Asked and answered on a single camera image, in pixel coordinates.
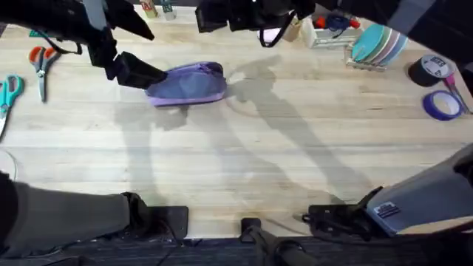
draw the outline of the label sticker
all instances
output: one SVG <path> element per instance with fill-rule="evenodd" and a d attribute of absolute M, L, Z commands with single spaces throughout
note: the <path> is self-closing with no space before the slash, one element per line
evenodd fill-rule
<path fill-rule="evenodd" d="M 422 66 L 430 75 L 437 78 L 446 78 L 452 73 L 452 68 L 449 64 L 435 55 L 423 56 Z"/>
<path fill-rule="evenodd" d="M 378 207 L 373 208 L 373 210 L 374 210 L 375 214 L 377 214 L 382 219 L 387 218 L 389 216 L 392 216 L 392 215 L 394 215 L 394 214 L 401 211 L 392 202 L 385 202 L 385 203 L 379 205 Z"/>

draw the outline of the purple pouch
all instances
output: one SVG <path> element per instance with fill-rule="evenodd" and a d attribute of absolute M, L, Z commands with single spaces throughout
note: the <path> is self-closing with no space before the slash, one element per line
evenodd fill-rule
<path fill-rule="evenodd" d="M 209 103 L 221 100 L 227 89 L 222 65 L 199 62 L 167 71 L 168 77 L 145 92 L 154 106 Z"/>

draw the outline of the dish rack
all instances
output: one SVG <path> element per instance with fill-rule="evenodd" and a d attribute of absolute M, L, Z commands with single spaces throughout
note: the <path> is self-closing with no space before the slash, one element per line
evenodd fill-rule
<path fill-rule="evenodd" d="M 344 51 L 345 64 L 347 65 L 347 67 L 352 67 L 352 68 L 355 68 L 355 69 L 365 69 L 365 70 L 369 70 L 369 71 L 378 71 L 378 72 L 386 71 L 385 66 L 379 66 L 379 65 L 374 65 L 374 64 L 370 64 L 370 63 L 354 61 L 353 58 L 352 58 L 352 50 L 353 50 L 353 45 L 348 44 L 347 48 Z"/>
<path fill-rule="evenodd" d="M 311 49 L 347 46 L 358 39 L 360 34 L 363 33 L 363 29 L 361 27 L 358 29 L 349 27 L 338 38 L 333 38 L 339 33 L 329 29 L 314 28 L 311 17 L 302 20 L 301 35 L 307 47 Z"/>

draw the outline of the red-handled scissors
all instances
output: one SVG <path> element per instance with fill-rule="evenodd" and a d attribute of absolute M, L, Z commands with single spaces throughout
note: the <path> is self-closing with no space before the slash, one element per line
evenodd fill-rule
<path fill-rule="evenodd" d="M 46 102 L 46 74 L 51 64 L 61 56 L 54 48 L 35 47 L 30 52 L 30 63 L 35 67 L 39 78 L 39 95 Z"/>

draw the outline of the black tape roll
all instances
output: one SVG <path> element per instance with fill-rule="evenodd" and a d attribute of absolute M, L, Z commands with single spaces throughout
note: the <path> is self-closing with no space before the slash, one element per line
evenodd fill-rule
<path fill-rule="evenodd" d="M 407 71 L 417 85 L 434 86 L 453 73 L 453 67 L 436 55 L 425 55 L 417 60 Z"/>

